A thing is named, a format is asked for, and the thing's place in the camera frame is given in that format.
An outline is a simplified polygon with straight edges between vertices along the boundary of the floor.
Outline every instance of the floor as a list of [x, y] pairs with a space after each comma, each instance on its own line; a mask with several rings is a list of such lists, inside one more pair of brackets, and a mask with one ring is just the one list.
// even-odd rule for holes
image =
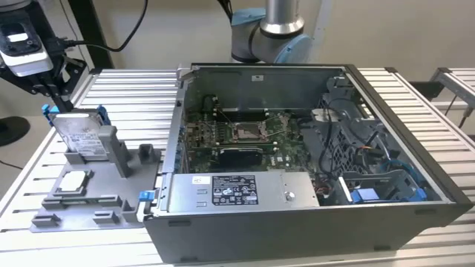
[[[15, 143], [0, 147], [0, 160], [23, 167], [35, 153], [51, 127], [43, 116], [24, 117], [31, 124], [27, 135]], [[13, 183], [20, 170], [0, 164], [0, 199]]]

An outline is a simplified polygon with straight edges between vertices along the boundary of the motherboard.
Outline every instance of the motherboard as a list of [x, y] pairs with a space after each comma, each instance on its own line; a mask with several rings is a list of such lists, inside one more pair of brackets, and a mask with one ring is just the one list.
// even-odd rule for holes
[[315, 173], [298, 118], [286, 111], [190, 113], [191, 173], [308, 171]]

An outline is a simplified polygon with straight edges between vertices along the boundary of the slotted metal surface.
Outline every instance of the slotted metal surface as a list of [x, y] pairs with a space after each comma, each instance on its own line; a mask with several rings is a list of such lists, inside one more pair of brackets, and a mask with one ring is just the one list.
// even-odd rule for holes
[[[362, 73], [475, 201], [474, 143], [399, 74], [388, 73], [383, 68], [362, 69]], [[164, 149], [175, 103], [175, 81], [175, 71], [104, 70], [100, 75], [89, 76], [73, 100], [81, 103], [80, 107], [104, 104], [119, 128], [119, 137], [128, 147], [148, 142]], [[49, 266], [60, 262], [68, 266], [162, 265], [144, 228], [39, 234], [28, 231], [29, 220], [65, 163], [61, 155], [65, 149], [51, 131], [0, 202], [1, 265]], [[474, 211], [448, 227], [422, 232], [399, 251], [211, 266], [474, 266]]]
[[432, 80], [439, 81], [468, 106], [475, 107], [475, 68], [440, 68]]

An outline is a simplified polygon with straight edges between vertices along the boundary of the barcode label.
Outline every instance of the barcode label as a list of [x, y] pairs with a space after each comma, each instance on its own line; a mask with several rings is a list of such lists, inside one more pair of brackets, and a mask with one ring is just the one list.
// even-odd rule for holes
[[68, 135], [71, 149], [83, 156], [105, 156], [107, 152], [97, 134], [72, 133]]

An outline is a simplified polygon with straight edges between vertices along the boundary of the blue clip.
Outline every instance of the blue clip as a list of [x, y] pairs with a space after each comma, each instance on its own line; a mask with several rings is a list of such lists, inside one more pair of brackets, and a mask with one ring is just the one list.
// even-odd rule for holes
[[152, 202], [155, 200], [155, 191], [142, 191], [139, 194], [140, 202]]
[[411, 198], [408, 199], [410, 202], [419, 202], [419, 201], [426, 201], [427, 200], [427, 194], [424, 189], [418, 188], [418, 190], [415, 191], [414, 196], [411, 196]]
[[103, 105], [99, 105], [97, 111], [99, 111], [99, 115], [101, 116], [104, 125], [111, 125], [111, 120], [109, 120], [109, 116], [107, 113], [107, 109], [103, 107]]
[[48, 123], [49, 123], [49, 126], [52, 127], [52, 120], [51, 120], [51, 117], [49, 117], [49, 114], [59, 114], [59, 109], [57, 107], [52, 107], [49, 109], [49, 105], [48, 104], [44, 104], [43, 107], [41, 107], [41, 113], [43, 113], [43, 116], [45, 117], [45, 119], [48, 120]]

